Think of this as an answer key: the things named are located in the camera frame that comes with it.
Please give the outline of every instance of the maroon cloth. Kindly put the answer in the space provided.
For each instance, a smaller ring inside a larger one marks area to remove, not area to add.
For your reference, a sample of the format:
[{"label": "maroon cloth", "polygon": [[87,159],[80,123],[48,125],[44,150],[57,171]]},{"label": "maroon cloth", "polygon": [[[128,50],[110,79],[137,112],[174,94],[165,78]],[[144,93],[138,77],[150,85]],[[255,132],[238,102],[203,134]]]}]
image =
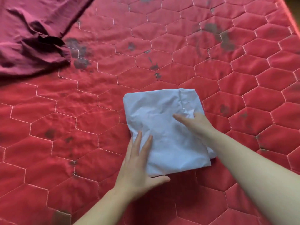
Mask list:
[{"label": "maroon cloth", "polygon": [[92,0],[0,0],[0,76],[68,64],[61,38]]}]

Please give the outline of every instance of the person's right hand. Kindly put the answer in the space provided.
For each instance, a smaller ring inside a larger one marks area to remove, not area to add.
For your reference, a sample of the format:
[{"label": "person's right hand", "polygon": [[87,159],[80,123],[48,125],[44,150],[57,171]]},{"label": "person's right hand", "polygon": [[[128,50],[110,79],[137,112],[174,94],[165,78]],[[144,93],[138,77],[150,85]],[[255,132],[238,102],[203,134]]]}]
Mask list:
[{"label": "person's right hand", "polygon": [[195,118],[186,118],[179,114],[173,114],[173,117],[185,125],[189,131],[195,134],[206,146],[210,146],[210,141],[218,133],[207,117],[201,113],[194,113]]}]

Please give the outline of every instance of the red quilted mat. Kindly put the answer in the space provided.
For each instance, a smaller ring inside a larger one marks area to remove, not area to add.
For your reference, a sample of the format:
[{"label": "red quilted mat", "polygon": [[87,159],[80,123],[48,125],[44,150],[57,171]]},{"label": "red quilted mat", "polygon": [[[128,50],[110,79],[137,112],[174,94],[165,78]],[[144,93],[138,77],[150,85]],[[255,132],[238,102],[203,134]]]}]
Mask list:
[{"label": "red quilted mat", "polygon": [[[211,123],[300,174],[300,39],[282,0],[95,0],[72,63],[0,87],[0,224],[71,224],[113,187],[128,92],[194,88]],[[119,225],[267,225],[218,159]]]}]

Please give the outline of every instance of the folded white cloth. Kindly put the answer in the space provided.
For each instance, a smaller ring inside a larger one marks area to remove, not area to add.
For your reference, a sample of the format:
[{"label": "folded white cloth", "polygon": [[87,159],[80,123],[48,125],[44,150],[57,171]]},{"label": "folded white cloth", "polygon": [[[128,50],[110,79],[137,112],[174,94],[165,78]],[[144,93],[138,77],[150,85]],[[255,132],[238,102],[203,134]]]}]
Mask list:
[{"label": "folded white cloth", "polygon": [[214,152],[172,117],[174,113],[188,118],[194,118],[194,112],[204,114],[195,90],[180,88],[127,93],[123,102],[133,140],[139,130],[143,132],[141,147],[149,135],[153,136],[146,167],[150,176],[211,165],[210,158],[216,156]]}]

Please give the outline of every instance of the crumpled maroon garment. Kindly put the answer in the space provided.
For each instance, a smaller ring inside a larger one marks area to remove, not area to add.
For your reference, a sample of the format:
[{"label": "crumpled maroon garment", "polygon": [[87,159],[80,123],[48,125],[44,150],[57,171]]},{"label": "crumpled maroon garment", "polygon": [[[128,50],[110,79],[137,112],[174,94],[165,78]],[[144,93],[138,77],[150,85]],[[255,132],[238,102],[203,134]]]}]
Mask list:
[{"label": "crumpled maroon garment", "polygon": [[0,76],[26,76],[70,63],[62,41],[92,0],[0,0]]}]

